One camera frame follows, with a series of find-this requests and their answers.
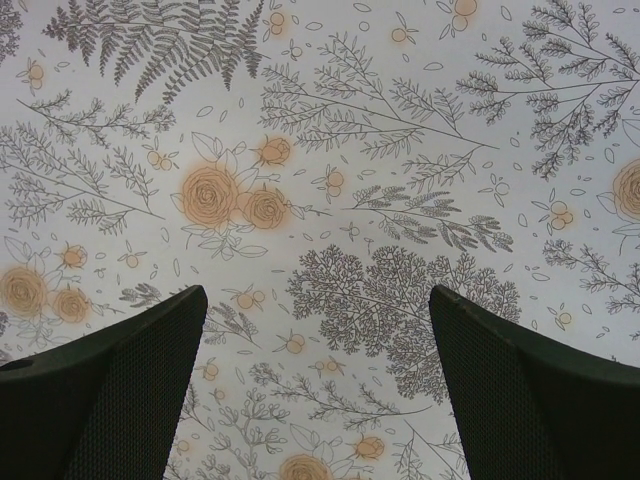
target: orange berry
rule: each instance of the orange berry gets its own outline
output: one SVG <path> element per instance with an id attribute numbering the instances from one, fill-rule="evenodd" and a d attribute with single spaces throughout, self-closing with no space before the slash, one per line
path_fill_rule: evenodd
<path id="1" fill-rule="evenodd" d="M 264 302 L 264 293 L 262 293 L 260 290 L 256 290 L 255 292 L 253 292 L 253 299 L 258 303 Z"/>
<path id="2" fill-rule="evenodd" d="M 556 217 L 551 221 L 551 228 L 554 230 L 562 230 L 567 226 L 567 223 L 560 217 Z"/>
<path id="3" fill-rule="evenodd" d="M 456 2 L 455 11 L 458 15 L 467 17 L 476 13 L 478 4 L 476 0 L 458 0 Z"/>
<path id="4" fill-rule="evenodd" d="M 407 32 L 405 32 L 404 28 L 396 28 L 391 32 L 391 39 L 398 43 L 404 42 L 407 39 Z"/>
<path id="5" fill-rule="evenodd" d="M 127 267 L 136 268 L 140 264 L 140 260 L 138 260 L 138 257 L 136 257 L 135 255 L 129 255 L 127 257 L 126 263 Z"/>
<path id="6" fill-rule="evenodd" d="M 340 187 L 334 187 L 333 185 L 327 188 L 327 193 L 330 197 L 336 198 L 339 197 L 342 193 L 342 189 Z"/>
<path id="7" fill-rule="evenodd" d="M 341 187 L 344 184 L 344 177 L 340 172 L 333 172 L 327 177 L 327 183 L 332 187 Z"/>
<path id="8" fill-rule="evenodd" d="M 246 293 L 239 295 L 237 302 L 238 302 L 238 306 L 240 308 L 244 308 L 245 310 L 253 306 L 253 298 L 251 297 L 251 295 Z"/>
<path id="9" fill-rule="evenodd" d="M 293 353 L 294 355 L 297 355 L 302 351 L 302 345 L 300 345 L 298 342 L 294 342 L 293 340 L 289 340 L 287 342 L 287 351 L 289 353 Z"/>
<path id="10" fill-rule="evenodd" d="M 29 70 L 29 78 L 31 80 L 42 80 L 42 77 L 44 77 L 44 70 L 42 70 L 40 65 L 34 65 L 31 67 Z"/>
<path id="11" fill-rule="evenodd" d="M 291 335 L 291 340 L 299 343 L 300 345 L 304 345 L 305 343 L 304 337 L 302 335 L 298 335 L 297 333 L 295 335 Z"/>
<path id="12" fill-rule="evenodd" d="M 458 32 L 463 32 L 469 26 L 469 20 L 467 20 L 466 17 L 463 17 L 461 15 L 456 15 L 455 17 L 453 17 L 451 26 L 453 27 L 454 30 L 457 30 Z"/>
<path id="13" fill-rule="evenodd" d="M 280 12 L 274 12 L 271 14 L 269 21 L 271 22 L 271 25 L 280 27 L 284 24 L 284 15 Z"/>
<path id="14" fill-rule="evenodd" d="M 147 160 L 154 167 L 162 161 L 162 157 L 158 152 L 149 152 L 147 153 Z"/>
<path id="15" fill-rule="evenodd" d="M 567 207 L 567 204 L 564 202 L 553 202 L 553 205 L 551 205 L 551 213 L 555 213 L 556 215 L 562 215 L 568 210 L 569 207 Z"/>

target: leaf illustration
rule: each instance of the leaf illustration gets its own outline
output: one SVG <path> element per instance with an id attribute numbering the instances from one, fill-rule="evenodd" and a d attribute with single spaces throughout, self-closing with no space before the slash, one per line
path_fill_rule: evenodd
<path id="1" fill-rule="evenodd" d="M 300 448 L 308 452 L 312 452 L 315 449 L 316 445 L 313 442 L 313 433 L 311 430 L 307 430 L 306 428 L 293 423 L 291 424 L 290 430 L 291 436 L 296 443 L 300 445 Z"/>
<path id="2" fill-rule="evenodd" d="M 613 233 L 617 235 L 628 235 L 632 237 L 640 236 L 640 224 L 631 223 L 624 227 L 616 228 Z"/>
<path id="3" fill-rule="evenodd" d="M 622 120 L 625 135 L 636 146 L 640 147 L 640 120 Z"/>
<path id="4" fill-rule="evenodd" d="M 267 253 L 267 251 L 266 248 L 257 245 L 249 245 L 237 250 L 238 254 L 245 258 L 258 258 Z"/>
<path id="5" fill-rule="evenodd" d="M 353 460 L 345 458 L 331 465 L 331 473 L 333 473 L 334 478 L 343 478 L 347 476 L 352 466 Z"/>
<path id="6" fill-rule="evenodd" d="M 618 214 L 618 209 L 616 208 L 615 196 L 611 192 L 601 193 L 600 195 L 596 195 L 600 205 L 609 213 L 614 215 Z"/>
<path id="7" fill-rule="evenodd" d="M 25 243 L 15 238 L 4 237 L 4 244 L 7 247 L 9 255 L 11 255 L 16 262 L 27 263 L 29 261 L 29 256 L 26 255 L 27 249 Z"/>
<path id="8" fill-rule="evenodd" d="M 220 155 L 222 155 L 222 142 L 218 138 L 211 138 L 204 133 L 193 132 L 191 134 L 193 146 L 200 156 L 207 162 L 216 162 Z"/>
<path id="9" fill-rule="evenodd" d="M 184 213 L 184 205 L 182 204 L 182 194 L 181 193 L 172 193 L 171 201 L 178 209 L 180 213 Z"/>

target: leafy branch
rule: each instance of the leafy branch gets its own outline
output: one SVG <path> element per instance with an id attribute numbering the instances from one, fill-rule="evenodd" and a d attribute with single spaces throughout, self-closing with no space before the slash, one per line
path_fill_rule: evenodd
<path id="1" fill-rule="evenodd" d="M 629 265 L 630 272 L 626 275 L 627 281 L 619 280 L 615 273 L 607 271 L 609 263 L 604 257 L 598 255 L 591 247 L 584 245 L 580 249 L 580 255 L 572 254 L 573 245 L 564 240 L 547 241 L 543 254 L 547 263 L 551 266 L 563 266 L 573 270 L 577 266 L 583 273 L 590 273 L 590 278 L 581 279 L 581 288 L 589 293 L 597 293 L 603 290 L 626 292 L 622 297 L 610 296 L 607 302 L 607 310 L 610 314 L 620 313 L 623 309 L 629 309 L 633 313 L 640 313 L 640 263 Z"/>
<path id="2" fill-rule="evenodd" d="M 429 192 L 412 197 L 404 193 L 405 190 L 405 187 L 382 188 L 379 185 L 359 190 L 353 195 L 356 204 L 351 210 L 380 215 L 379 227 L 395 240 L 404 237 L 418 244 L 427 244 L 429 239 L 440 234 L 447 245 L 463 252 L 468 248 L 478 248 L 478 244 L 494 253 L 496 248 L 512 251 L 513 239 L 500 231 L 500 222 L 495 218 L 476 215 L 469 218 L 468 223 L 455 222 L 448 217 L 462 211 L 453 206 L 453 199 L 442 198 L 449 192 Z M 435 228 L 425 225 L 425 220 L 435 220 Z"/>
<path id="3" fill-rule="evenodd" d="M 116 156 L 122 153 L 116 149 Z M 20 226 L 46 222 L 48 215 L 56 213 L 65 204 L 69 204 L 67 218 L 82 225 L 97 225 L 105 234 L 122 233 L 127 226 L 127 215 L 133 212 L 162 218 L 149 208 L 149 197 L 156 193 L 146 189 L 151 180 L 139 166 L 137 170 L 133 167 L 131 158 L 125 163 L 134 171 L 135 177 L 126 180 L 127 187 L 131 188 L 131 181 L 137 182 L 137 188 L 132 190 L 143 197 L 144 209 L 110 198 L 109 185 L 103 183 L 105 171 L 80 150 L 69 150 L 66 157 L 58 155 L 49 137 L 38 133 L 30 124 L 18 123 L 15 130 L 0 128 L 0 168 L 16 172 L 9 185 L 15 198 L 6 204 L 10 218 Z M 120 178 L 113 172 L 112 177 Z M 62 192 L 51 187 L 59 187 Z M 108 210 L 107 204 L 115 208 Z"/>
<path id="4" fill-rule="evenodd" d="M 256 388 L 248 390 L 246 397 L 243 407 L 239 410 L 229 406 L 219 409 L 221 418 L 218 423 L 230 432 L 229 434 L 224 431 L 219 432 L 217 437 L 213 439 L 211 449 L 215 452 L 225 452 L 235 458 L 238 465 L 245 471 L 247 480 L 253 480 L 264 478 L 264 472 L 260 472 L 258 469 L 257 449 L 264 447 L 267 453 L 275 454 L 282 452 L 279 445 L 287 443 L 287 439 L 279 435 L 278 428 L 271 428 L 265 432 L 255 423 L 276 421 L 284 424 L 284 419 L 289 416 L 290 412 L 280 408 L 279 404 L 267 404 L 265 402 L 267 396 L 259 393 Z M 231 433 L 240 438 L 246 450 L 243 451 L 242 448 L 234 446 L 235 442 Z M 209 465 L 215 466 L 215 455 L 207 456 L 207 460 Z M 198 474 L 207 478 L 202 470 L 199 470 Z"/>
<path id="5" fill-rule="evenodd" d="M 139 283 L 134 288 L 123 289 L 119 299 L 129 303 L 131 308 L 144 308 L 162 302 L 164 295 L 153 285 Z M 219 307 L 208 306 L 202 332 L 204 343 L 209 345 L 225 344 L 227 335 L 235 335 L 260 348 L 253 338 L 258 334 L 255 324 L 244 313 L 236 312 L 222 302 Z"/>
<path id="6" fill-rule="evenodd" d="M 442 402 L 446 387 L 431 324 L 429 292 L 444 284 L 483 308 L 510 321 L 520 316 L 519 294 L 512 282 L 500 283 L 492 269 L 477 269 L 462 253 L 452 265 L 444 256 L 427 263 L 399 247 L 382 247 L 366 268 L 358 257 L 337 246 L 311 250 L 304 267 L 289 279 L 297 319 L 321 315 L 321 334 L 331 350 L 368 356 L 386 353 L 400 394 L 418 393 Z"/>
<path id="7" fill-rule="evenodd" d="M 80 50 L 89 66 L 99 57 L 100 73 L 115 59 L 114 81 L 119 85 L 134 65 L 144 62 L 136 86 L 136 101 L 158 78 L 166 75 L 164 101 L 171 103 L 186 86 L 220 73 L 227 89 L 237 66 L 244 62 L 257 76 L 263 55 L 257 52 L 256 31 L 264 0 L 254 2 L 240 20 L 240 0 L 161 2 L 150 0 L 69 0 L 58 7 L 43 34 L 65 41 L 69 51 Z"/>
<path id="8" fill-rule="evenodd" d="M 315 92 L 288 64 L 263 70 L 268 82 L 262 94 L 264 126 L 297 134 L 296 145 L 308 150 L 337 148 L 357 140 L 371 158 L 410 153 L 412 145 L 421 143 L 428 132 L 488 146 L 459 132 L 457 121 L 464 112 L 458 97 L 445 89 L 421 91 L 418 84 L 400 78 L 393 80 L 389 99 L 378 73 L 371 69 L 373 57 L 366 54 L 366 46 L 359 46 L 357 37 L 350 39 L 347 34 L 329 38 L 331 43 L 320 48 L 320 55 L 328 61 L 315 69 Z M 369 101 L 380 108 L 362 103 Z M 410 118 L 404 118 L 402 112 L 408 112 Z M 444 125 L 428 124 L 432 116 Z"/>
<path id="9" fill-rule="evenodd" d="M 65 90 L 51 101 L 38 100 L 28 105 L 21 100 L 18 103 L 31 111 L 42 115 L 46 119 L 45 128 L 49 135 L 56 134 L 56 140 L 62 144 L 74 145 L 79 133 L 86 133 L 91 143 L 104 148 L 109 148 L 106 130 L 120 131 L 126 138 L 148 139 L 150 137 L 148 127 L 153 127 L 156 133 L 165 132 L 175 125 L 173 112 L 164 105 L 147 112 L 142 118 L 131 117 L 133 108 L 128 104 L 118 105 L 113 115 L 105 115 L 102 120 L 99 115 L 105 112 L 104 102 L 94 98 L 87 110 L 75 113 L 56 115 L 69 106 L 71 91 Z"/>
<path id="10" fill-rule="evenodd" d="M 340 395 L 334 381 L 324 382 L 319 390 L 314 390 L 309 378 L 296 374 L 293 383 L 283 381 L 282 376 L 267 363 L 254 365 L 250 374 L 256 383 L 263 387 L 275 386 L 271 391 L 275 397 L 294 402 L 302 399 L 316 404 L 316 408 L 308 414 L 309 420 L 329 422 L 334 417 L 341 417 L 344 420 L 345 430 L 364 432 L 367 428 L 380 428 L 381 420 L 386 417 L 412 415 L 430 408 L 401 412 L 393 403 L 379 400 L 364 383 L 361 383 L 358 388 L 358 398 L 364 404 L 362 406 Z"/>
<path id="11" fill-rule="evenodd" d="M 591 5 L 579 3 L 574 9 L 566 0 L 548 3 L 549 7 L 534 6 L 531 15 L 535 20 L 523 23 L 525 41 L 519 50 L 524 60 L 515 57 L 508 37 L 500 39 L 492 54 L 476 54 L 484 65 L 504 70 L 507 82 L 531 87 L 513 90 L 500 85 L 491 73 L 480 71 L 457 82 L 459 91 L 480 97 L 469 111 L 485 117 L 487 125 L 506 115 L 512 99 L 526 96 L 526 104 L 537 117 L 531 138 L 543 153 L 532 171 L 545 180 L 555 177 L 565 163 L 577 162 L 594 133 L 607 138 L 616 131 L 620 111 L 640 82 L 639 58 L 631 46 L 611 33 L 605 34 L 608 52 L 595 46 L 600 23 Z M 534 47 L 540 41 L 544 41 L 542 46 Z M 559 75 L 580 80 L 563 86 L 551 84 L 554 63 Z M 602 111 L 596 112 L 594 104 Z"/>

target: rose illustration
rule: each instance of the rose illustration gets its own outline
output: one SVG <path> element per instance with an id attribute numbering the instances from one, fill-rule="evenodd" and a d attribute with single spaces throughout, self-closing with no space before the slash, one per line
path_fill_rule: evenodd
<path id="1" fill-rule="evenodd" d="M 236 207 L 238 186 L 227 172 L 204 167 L 182 186 L 184 213 L 198 225 L 215 228 L 229 220 Z"/>
<path id="2" fill-rule="evenodd" d="M 33 318 L 47 303 L 47 286 L 40 275 L 27 268 L 9 270 L 0 280 L 2 303 L 19 317 Z"/>
<path id="3" fill-rule="evenodd" d="M 276 228 L 282 222 L 287 207 L 284 196 L 279 191 L 258 190 L 254 193 L 243 193 L 238 198 L 238 206 L 244 218 L 256 228 Z"/>
<path id="4" fill-rule="evenodd" d="M 262 165 L 282 165 L 291 154 L 291 146 L 284 138 L 274 138 L 257 152 Z"/>
<path id="5" fill-rule="evenodd" d="M 640 159 L 625 166 L 613 182 L 618 215 L 623 220 L 640 221 Z"/>
<path id="6" fill-rule="evenodd" d="M 295 455 L 280 466 L 281 480 L 333 480 L 329 468 L 317 458 Z"/>
<path id="7" fill-rule="evenodd" d="M 89 301 L 80 290 L 62 290 L 56 295 L 53 311 L 67 323 L 79 323 L 87 317 Z"/>

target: fern frond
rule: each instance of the fern frond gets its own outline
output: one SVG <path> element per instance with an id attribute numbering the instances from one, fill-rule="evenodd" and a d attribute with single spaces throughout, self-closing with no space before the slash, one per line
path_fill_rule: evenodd
<path id="1" fill-rule="evenodd" d="M 193 82 L 200 77 L 206 77 L 207 74 L 213 74 L 214 70 L 219 72 L 221 69 L 224 52 L 211 38 L 194 37 L 191 45 L 191 49 L 197 54 L 191 56 L 191 61 L 187 65 L 179 65 L 180 71 L 174 70 L 173 75 L 170 75 L 165 83 L 167 90 L 164 92 L 163 99 L 167 104 L 173 102 L 181 89 L 186 86 L 185 80 Z"/>
<path id="2" fill-rule="evenodd" d="M 142 72 L 136 87 L 136 102 L 160 75 L 167 73 L 167 69 L 184 62 L 188 54 L 187 42 L 176 30 L 159 30 L 154 36 L 154 44 L 151 59 Z"/>
<path id="3" fill-rule="evenodd" d="M 116 61 L 114 73 L 116 85 L 120 84 L 120 80 L 122 80 L 122 77 L 129 71 L 131 66 L 142 59 L 145 52 L 151 51 L 152 35 L 153 32 L 148 25 L 133 25 L 127 29 L 123 40 L 124 45 Z"/>

